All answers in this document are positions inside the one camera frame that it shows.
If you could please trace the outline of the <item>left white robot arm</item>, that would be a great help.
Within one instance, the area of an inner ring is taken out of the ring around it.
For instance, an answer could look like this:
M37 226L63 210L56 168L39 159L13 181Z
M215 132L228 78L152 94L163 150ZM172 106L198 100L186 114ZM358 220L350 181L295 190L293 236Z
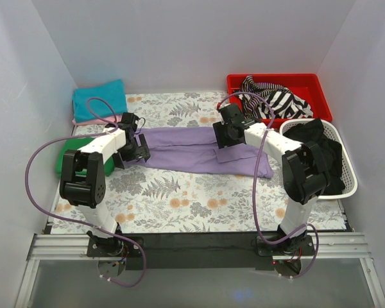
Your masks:
M118 123L108 124L103 135L77 150L66 150L62 159L60 196L84 215L95 229L93 234L104 238L101 248L111 257L118 256L124 242L114 234L119 225L105 202L105 163L112 159L116 168L127 162L147 161L150 151L143 134L137 135L140 117L125 112Z

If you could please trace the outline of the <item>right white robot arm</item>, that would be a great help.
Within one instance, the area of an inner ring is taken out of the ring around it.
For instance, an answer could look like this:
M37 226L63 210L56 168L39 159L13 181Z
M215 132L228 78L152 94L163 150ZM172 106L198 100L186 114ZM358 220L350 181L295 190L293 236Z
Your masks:
M307 231L312 206L330 183L330 176L320 147L314 142L302 143L277 133L258 119L246 118L235 104L217 105L222 121L213 125L218 147L247 144L259 150L253 174L253 217L260 239L277 245L285 255L301 247L300 236ZM256 185L261 155L265 153L282 166L283 186L289 197L284 218L278 226L278 239L266 239L259 226Z

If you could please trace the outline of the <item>lilac purple t shirt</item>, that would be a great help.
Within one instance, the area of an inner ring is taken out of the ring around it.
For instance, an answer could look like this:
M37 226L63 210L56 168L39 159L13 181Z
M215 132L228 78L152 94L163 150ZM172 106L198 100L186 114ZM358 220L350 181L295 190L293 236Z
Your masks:
M135 165L197 174L254 174L259 149L246 144L219 149L209 126L148 128L144 136L150 158Z

